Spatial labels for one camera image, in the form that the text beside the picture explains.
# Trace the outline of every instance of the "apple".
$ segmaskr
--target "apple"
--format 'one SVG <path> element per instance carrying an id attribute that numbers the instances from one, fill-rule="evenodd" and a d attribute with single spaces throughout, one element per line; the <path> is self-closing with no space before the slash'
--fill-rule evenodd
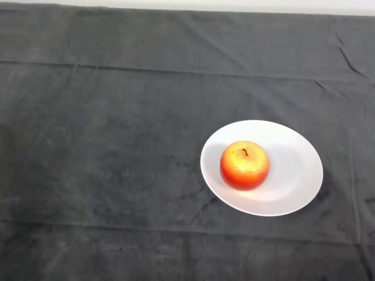
<path id="1" fill-rule="evenodd" d="M 233 189 L 252 190 L 260 186 L 270 171 L 265 150 L 254 142 L 242 140 L 226 148 L 220 159 L 220 174 Z"/>

